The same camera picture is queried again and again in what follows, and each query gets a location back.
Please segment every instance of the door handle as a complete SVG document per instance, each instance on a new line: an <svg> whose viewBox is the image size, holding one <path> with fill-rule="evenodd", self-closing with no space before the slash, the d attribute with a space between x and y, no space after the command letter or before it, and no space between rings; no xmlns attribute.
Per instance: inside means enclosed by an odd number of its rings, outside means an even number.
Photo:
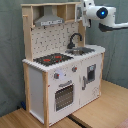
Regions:
<svg viewBox="0 0 128 128"><path fill-rule="evenodd" d="M84 87L82 87L82 90L85 90L85 88L86 88L86 78L85 78L85 76L83 76L83 80L84 80Z"/></svg>
<svg viewBox="0 0 128 128"><path fill-rule="evenodd" d="M72 83L72 80L68 81L68 82L65 83L65 84L60 84L59 87L65 87L65 86L67 86L67 85L69 85L69 84L71 84L71 83Z"/></svg>

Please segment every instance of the wooden toy kitchen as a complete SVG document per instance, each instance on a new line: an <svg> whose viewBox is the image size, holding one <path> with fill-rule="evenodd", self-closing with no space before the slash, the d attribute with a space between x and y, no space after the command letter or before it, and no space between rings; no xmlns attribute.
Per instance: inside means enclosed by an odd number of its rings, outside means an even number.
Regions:
<svg viewBox="0 0 128 128"><path fill-rule="evenodd" d="M26 109L46 128L101 95L105 49L85 45L80 4L22 5Z"/></svg>

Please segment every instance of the wooden table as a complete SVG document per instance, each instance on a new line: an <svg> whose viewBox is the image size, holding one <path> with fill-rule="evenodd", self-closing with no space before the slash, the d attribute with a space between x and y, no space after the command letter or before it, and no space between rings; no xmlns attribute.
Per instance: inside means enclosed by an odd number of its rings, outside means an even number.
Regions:
<svg viewBox="0 0 128 128"><path fill-rule="evenodd" d="M128 89L102 80L102 95L71 117L87 128L115 128L128 118Z"/></svg>
<svg viewBox="0 0 128 128"><path fill-rule="evenodd" d="M37 119L23 109L0 118L0 128L44 128ZM64 118L50 128L81 128L69 118Z"/></svg>

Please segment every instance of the knob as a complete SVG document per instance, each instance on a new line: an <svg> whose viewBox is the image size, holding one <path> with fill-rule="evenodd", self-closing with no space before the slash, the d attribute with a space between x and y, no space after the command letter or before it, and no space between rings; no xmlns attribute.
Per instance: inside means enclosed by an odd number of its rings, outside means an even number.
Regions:
<svg viewBox="0 0 128 128"><path fill-rule="evenodd" d="M77 67L73 67L73 68L72 68L72 71L73 71L73 72L76 72L76 70L77 70Z"/></svg>
<svg viewBox="0 0 128 128"><path fill-rule="evenodd" d="M55 78L55 79L59 79L59 74L58 74L58 73L55 73L55 74L54 74L54 78Z"/></svg>

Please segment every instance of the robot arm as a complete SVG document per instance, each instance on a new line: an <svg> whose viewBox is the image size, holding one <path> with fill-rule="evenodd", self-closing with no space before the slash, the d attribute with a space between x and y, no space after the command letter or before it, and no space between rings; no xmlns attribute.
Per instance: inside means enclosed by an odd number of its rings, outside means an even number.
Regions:
<svg viewBox="0 0 128 128"><path fill-rule="evenodd" d="M90 20L99 20L102 32L127 29L128 23L115 24L115 7L95 6L93 0L81 0L83 26L90 27Z"/></svg>

